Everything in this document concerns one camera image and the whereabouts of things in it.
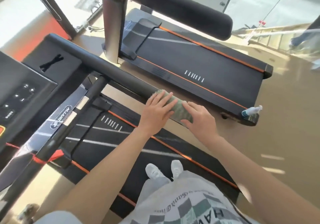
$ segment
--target white sleeve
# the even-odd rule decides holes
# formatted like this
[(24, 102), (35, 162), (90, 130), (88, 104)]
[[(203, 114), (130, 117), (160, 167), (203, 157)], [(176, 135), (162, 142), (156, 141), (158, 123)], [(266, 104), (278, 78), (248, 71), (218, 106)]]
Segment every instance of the white sleeve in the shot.
[(34, 224), (82, 224), (73, 214), (64, 210), (57, 210), (44, 215)]

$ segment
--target red emergency stop button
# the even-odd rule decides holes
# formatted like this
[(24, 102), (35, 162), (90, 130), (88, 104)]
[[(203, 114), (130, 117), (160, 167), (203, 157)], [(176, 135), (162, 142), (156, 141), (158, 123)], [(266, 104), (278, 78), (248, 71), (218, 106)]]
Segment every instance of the red emergency stop button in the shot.
[(2, 133), (6, 130), (6, 128), (2, 125), (0, 125), (0, 136), (2, 135)]

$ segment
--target brand logo on treadmill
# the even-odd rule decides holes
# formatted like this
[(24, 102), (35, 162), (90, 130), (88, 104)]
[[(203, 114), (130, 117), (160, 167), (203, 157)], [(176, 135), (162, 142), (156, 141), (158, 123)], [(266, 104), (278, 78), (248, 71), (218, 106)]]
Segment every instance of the brand logo on treadmill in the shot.
[(133, 23), (133, 21), (132, 21), (132, 20), (129, 20), (129, 21), (124, 25), (123, 30), (126, 31), (126, 30), (130, 27), (130, 25), (131, 25), (132, 23)]
[(50, 124), (50, 128), (55, 130), (57, 129), (62, 122), (66, 119), (66, 117), (71, 113), (72, 111), (72, 106), (67, 105), (56, 117), (56, 119)]

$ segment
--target beige floor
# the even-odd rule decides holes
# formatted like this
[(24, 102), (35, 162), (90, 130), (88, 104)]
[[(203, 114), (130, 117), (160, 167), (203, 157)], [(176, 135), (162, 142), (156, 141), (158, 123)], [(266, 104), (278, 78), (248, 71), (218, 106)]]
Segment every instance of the beige floor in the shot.
[[(138, 7), (138, 5), (130, 2), (128, 8), (133, 7)], [(94, 26), (102, 28), (102, 18), (99, 18)], [(74, 42), (89, 52), (104, 57), (101, 48), (104, 41), (103, 36), (103, 32), (86, 32), (76, 38)], [(318, 160), (320, 151), (318, 126), (320, 71), (310, 71), (310, 62), (257, 45), (247, 46), (236, 37), (232, 37), (222, 44), (274, 66), (272, 77), (263, 81), (258, 95), (256, 105), (261, 104), (263, 111), (260, 114), (258, 125), (255, 127), (223, 120), (205, 102), (181, 93), (176, 88), (164, 84), (127, 63), (121, 63), (118, 66), (157, 88), (174, 92), (183, 100), (195, 101), (207, 106), (216, 117), (218, 130), (223, 137), (253, 161), (273, 172), (275, 177), (302, 197), (320, 207), (320, 193), (318, 191), (320, 180), (320, 172), (318, 171), (320, 167)], [(112, 87), (107, 86), (104, 93), (138, 113), (142, 110), (141, 103)], [(190, 144), (206, 151), (188, 129), (176, 122), (170, 120), (165, 128)], [(44, 202), (45, 204), (42, 205), (42, 209), (38, 213), (38, 216), (41, 216), (48, 212), (51, 206), (72, 186), (68, 180), (46, 166), (16, 203), (12, 214), (16, 215), (27, 203), (41, 204)], [(245, 201), (243, 196), (240, 196), (238, 206), (243, 212), (258, 218), (252, 206)], [(105, 223), (117, 222), (119, 222), (119, 218), (114, 213), (108, 213)]]

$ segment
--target white t-shirt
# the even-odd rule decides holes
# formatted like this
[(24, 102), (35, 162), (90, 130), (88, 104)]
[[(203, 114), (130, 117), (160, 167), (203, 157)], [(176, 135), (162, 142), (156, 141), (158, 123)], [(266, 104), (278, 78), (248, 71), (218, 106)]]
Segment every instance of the white t-shirt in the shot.
[[(119, 224), (257, 223), (249, 217), (245, 218), (237, 213), (216, 186), (199, 178), (182, 178), (155, 191)], [(52, 212), (36, 222), (51, 223), (81, 224), (75, 216), (66, 211)]]

